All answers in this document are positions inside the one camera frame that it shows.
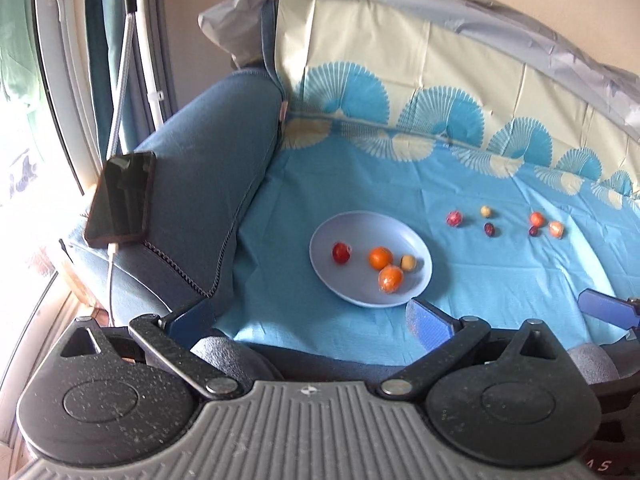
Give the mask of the orange tangerine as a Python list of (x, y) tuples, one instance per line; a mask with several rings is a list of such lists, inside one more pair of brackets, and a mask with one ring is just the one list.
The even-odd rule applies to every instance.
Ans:
[(375, 271), (381, 271), (386, 266), (391, 266), (394, 262), (393, 253), (386, 247), (378, 246), (372, 248), (368, 255), (370, 267)]
[(541, 228), (546, 224), (546, 218), (544, 215), (538, 211), (534, 211), (529, 215), (529, 223), (531, 226), (536, 226), (536, 228)]

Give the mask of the orange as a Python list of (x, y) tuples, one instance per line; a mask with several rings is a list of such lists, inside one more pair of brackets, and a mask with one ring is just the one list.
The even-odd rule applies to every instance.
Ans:
[(559, 221), (550, 221), (548, 224), (548, 230), (549, 230), (549, 234), (556, 238), (557, 240), (560, 240), (563, 235), (564, 235), (564, 224), (562, 222)]
[(378, 289), (384, 294), (390, 295), (400, 289), (404, 281), (404, 271), (400, 266), (389, 264), (378, 272)]

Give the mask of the dark red jujube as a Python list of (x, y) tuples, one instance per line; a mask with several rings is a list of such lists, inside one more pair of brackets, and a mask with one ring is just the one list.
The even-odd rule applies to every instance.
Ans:
[(484, 224), (484, 231), (487, 236), (493, 237), (495, 235), (496, 229), (492, 223), (487, 222)]

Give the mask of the red cherry tomato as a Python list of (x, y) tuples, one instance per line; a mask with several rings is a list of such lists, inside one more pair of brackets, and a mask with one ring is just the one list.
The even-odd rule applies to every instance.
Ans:
[(349, 262), (352, 250), (343, 242), (337, 242), (332, 247), (332, 258), (336, 264), (340, 266)]

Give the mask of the wrapped orange in plate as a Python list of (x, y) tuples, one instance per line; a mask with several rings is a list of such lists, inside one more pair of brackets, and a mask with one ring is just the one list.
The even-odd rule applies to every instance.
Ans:
[(400, 289), (404, 281), (404, 271), (400, 266), (389, 264), (378, 272), (378, 289), (384, 294), (390, 295)]

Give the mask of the small tan longan in plate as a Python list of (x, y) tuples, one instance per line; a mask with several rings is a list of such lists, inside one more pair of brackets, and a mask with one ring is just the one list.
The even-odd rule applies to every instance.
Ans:
[(413, 272), (418, 266), (418, 260), (414, 255), (405, 254), (400, 258), (400, 267), (406, 273)]

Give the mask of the light blue plate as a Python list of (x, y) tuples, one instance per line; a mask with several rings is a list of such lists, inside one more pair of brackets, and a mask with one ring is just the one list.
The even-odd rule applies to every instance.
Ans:
[(424, 240), (401, 221), (371, 211), (329, 218), (311, 235), (314, 272), (336, 296), (364, 308), (403, 306), (430, 284)]

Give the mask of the wrapped pink lychee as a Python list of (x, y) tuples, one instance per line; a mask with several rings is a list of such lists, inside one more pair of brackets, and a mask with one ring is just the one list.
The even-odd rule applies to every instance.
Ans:
[(463, 221), (464, 217), (461, 211), (454, 210), (447, 214), (446, 222), (448, 226), (457, 228), (458, 226), (462, 226)]

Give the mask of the black smartphone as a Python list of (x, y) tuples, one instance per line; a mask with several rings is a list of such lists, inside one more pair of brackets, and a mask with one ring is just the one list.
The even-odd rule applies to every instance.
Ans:
[(119, 154), (105, 163), (85, 226), (89, 247), (142, 242), (149, 227), (155, 166), (153, 152)]

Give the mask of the blue patterned sofa cloth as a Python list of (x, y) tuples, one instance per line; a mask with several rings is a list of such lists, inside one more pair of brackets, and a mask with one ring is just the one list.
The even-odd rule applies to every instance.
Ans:
[[(533, 67), (382, 3), (281, 0), (276, 23), (288, 117), (239, 230), (221, 330), (368, 364), (419, 359), (402, 307), (349, 304), (312, 270), (314, 230), (367, 210), (424, 240), (424, 296), (442, 310), (501, 328), (540, 318), (566, 348), (620, 339), (577, 298), (638, 294), (636, 140)], [(530, 236), (534, 211), (546, 224)]]

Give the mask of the grey plastic cover sheet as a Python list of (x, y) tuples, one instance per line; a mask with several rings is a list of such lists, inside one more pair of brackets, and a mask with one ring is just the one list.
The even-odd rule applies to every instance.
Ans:
[[(235, 62), (262, 52), (260, 17), (270, 0), (224, 0), (198, 17), (202, 33)], [(527, 63), (639, 135), (639, 78), (595, 61), (553, 29), (495, 0), (373, 0), (425, 18)]]

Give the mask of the dark green curtain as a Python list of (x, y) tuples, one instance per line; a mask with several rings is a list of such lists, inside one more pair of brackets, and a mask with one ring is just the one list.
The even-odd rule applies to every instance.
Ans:
[[(177, 111), (164, 0), (136, 0), (130, 61), (118, 147), (130, 151)], [(125, 39), (126, 0), (84, 0), (85, 35), (96, 144), (107, 158), (118, 98), (117, 79)]]

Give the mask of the white window frame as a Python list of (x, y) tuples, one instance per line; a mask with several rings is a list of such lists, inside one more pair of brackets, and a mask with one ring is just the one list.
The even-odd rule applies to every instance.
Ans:
[(63, 158), (79, 192), (96, 184), (101, 157), (85, 54), (84, 3), (34, 0), (44, 91)]

